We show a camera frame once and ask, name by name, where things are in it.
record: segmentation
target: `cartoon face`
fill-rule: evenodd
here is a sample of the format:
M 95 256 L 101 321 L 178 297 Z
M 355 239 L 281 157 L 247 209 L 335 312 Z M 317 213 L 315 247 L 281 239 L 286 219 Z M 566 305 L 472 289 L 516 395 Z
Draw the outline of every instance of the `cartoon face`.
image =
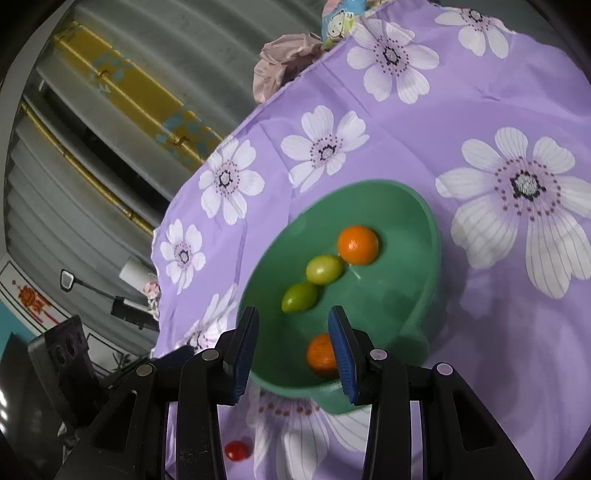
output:
M 345 20 L 348 18 L 353 18 L 353 14 L 351 12 L 340 10 L 330 19 L 326 34 L 331 40 L 340 40 L 345 36 Z

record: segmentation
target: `table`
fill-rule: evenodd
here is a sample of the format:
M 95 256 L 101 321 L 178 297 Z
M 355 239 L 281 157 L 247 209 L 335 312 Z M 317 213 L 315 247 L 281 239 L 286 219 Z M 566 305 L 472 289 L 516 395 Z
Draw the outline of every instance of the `table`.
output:
M 434 211 L 445 327 L 426 366 L 456 367 L 538 480 L 591 424 L 591 87 L 570 59 L 475 11 L 385 4 L 259 107 L 155 232 L 155 355 L 211 347 L 249 275 L 299 213 L 344 185 L 394 179 Z M 174 473 L 174 412 L 167 467 Z M 220 408 L 228 478 L 361 476 L 368 411 L 333 417 L 251 384 Z M 420 424 L 413 406 L 415 474 Z

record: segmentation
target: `red decoration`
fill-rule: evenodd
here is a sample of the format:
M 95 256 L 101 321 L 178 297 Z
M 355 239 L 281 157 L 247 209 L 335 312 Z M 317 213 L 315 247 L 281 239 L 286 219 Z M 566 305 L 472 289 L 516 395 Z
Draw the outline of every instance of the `red decoration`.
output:
M 251 455 L 250 449 L 247 447 L 246 443 L 241 442 L 240 440 L 234 440 L 227 443 L 224 447 L 224 452 L 232 462 L 242 462 Z
M 21 287 L 14 280 L 12 281 L 12 284 L 18 289 L 18 300 L 22 303 L 22 306 L 24 306 L 29 311 L 37 323 L 43 324 L 43 321 L 40 318 L 42 314 L 44 314 L 56 325 L 59 323 L 45 310 L 45 307 L 53 307 L 53 305 L 49 303 L 49 301 L 47 301 L 47 299 L 37 290 L 29 287 L 28 285 Z

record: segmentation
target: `white flower print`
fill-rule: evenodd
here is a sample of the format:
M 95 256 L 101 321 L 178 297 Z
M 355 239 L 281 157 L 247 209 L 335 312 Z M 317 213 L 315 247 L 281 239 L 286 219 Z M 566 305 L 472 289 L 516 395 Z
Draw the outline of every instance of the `white flower print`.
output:
M 305 192 L 320 180 L 326 170 L 328 175 L 337 173 L 346 160 L 346 153 L 367 142 L 365 122 L 353 111 L 348 112 L 334 132 L 334 116 L 324 105 L 314 112 L 306 112 L 301 127 L 308 138 L 290 135 L 281 142 L 281 149 L 288 157 L 302 162 L 290 170 L 290 182 L 300 192 Z
M 591 218 L 591 184 L 562 175 L 575 159 L 549 137 L 540 138 L 531 155 L 527 137 L 516 128 L 501 128 L 495 143 L 501 155 L 481 140 L 467 140 L 462 153 L 474 168 L 436 179 L 443 197 L 477 197 L 458 208 L 452 238 L 472 267 L 489 268 L 509 253 L 526 222 L 527 274 L 544 294 L 562 298 L 572 275 L 591 278 L 591 245 L 569 212 Z
M 265 181 L 253 170 L 245 170 L 256 157 L 256 151 L 249 140 L 239 146 L 238 140 L 228 136 L 217 150 L 207 159 L 207 166 L 199 177 L 199 188 L 205 190 L 201 196 L 201 207 L 209 218 L 219 211 L 223 201 L 223 217 L 228 225 L 246 217 L 244 195 L 259 195 L 265 188 Z
M 228 316 L 237 307 L 234 299 L 238 286 L 233 284 L 220 300 L 215 294 L 203 318 L 197 320 L 174 346 L 175 349 L 183 345 L 191 345 L 197 353 L 207 348 L 214 348 L 220 335 L 228 329 Z
M 179 219 L 168 227 L 166 237 L 168 242 L 160 244 L 160 252 L 170 262 L 166 266 L 166 274 L 174 284 L 178 283 L 178 295 L 191 284 L 194 271 L 201 270 L 205 265 L 205 255 L 199 251 L 202 237 L 194 225 L 189 225 L 187 233 L 183 234 L 183 224 Z
M 500 59 L 507 57 L 509 42 L 503 32 L 510 33 L 511 30 L 507 29 L 501 20 L 485 17 L 467 8 L 445 7 L 445 10 L 447 12 L 439 15 L 435 22 L 440 25 L 464 26 L 457 35 L 464 48 L 482 57 L 486 51 L 486 34 L 492 52 Z
M 277 444 L 275 469 L 278 480 L 311 480 L 329 450 L 331 429 L 347 450 L 364 452 L 371 407 L 344 415 L 329 415 L 312 400 L 291 400 L 261 390 L 248 389 L 250 401 L 246 420 L 255 429 L 254 473 L 272 443 Z
M 359 46 L 349 50 L 347 63 L 357 70 L 367 69 L 363 85 L 378 102 L 390 96 L 393 80 L 404 103 L 415 103 L 419 95 L 429 93 L 429 82 L 417 69 L 434 69 L 439 65 L 439 55 L 412 44 L 412 31 L 372 18 L 356 24 L 352 34 Z

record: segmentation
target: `purple fabric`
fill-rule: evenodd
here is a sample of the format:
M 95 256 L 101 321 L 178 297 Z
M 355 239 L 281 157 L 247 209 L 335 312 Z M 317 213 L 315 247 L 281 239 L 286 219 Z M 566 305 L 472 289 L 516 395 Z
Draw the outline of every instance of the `purple fabric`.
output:
M 427 366 L 454 365 L 551 480 L 591 423 L 591 88 L 562 51 L 475 12 L 398 0 L 361 21 L 172 201 L 154 236 L 154 353 L 232 328 L 256 263 L 303 210 L 353 182 L 398 180 L 441 230 L 447 319 Z M 415 406 L 413 420 L 418 474 Z M 367 421 L 251 385 L 220 408 L 223 445 L 254 448 L 228 478 L 358 479 Z

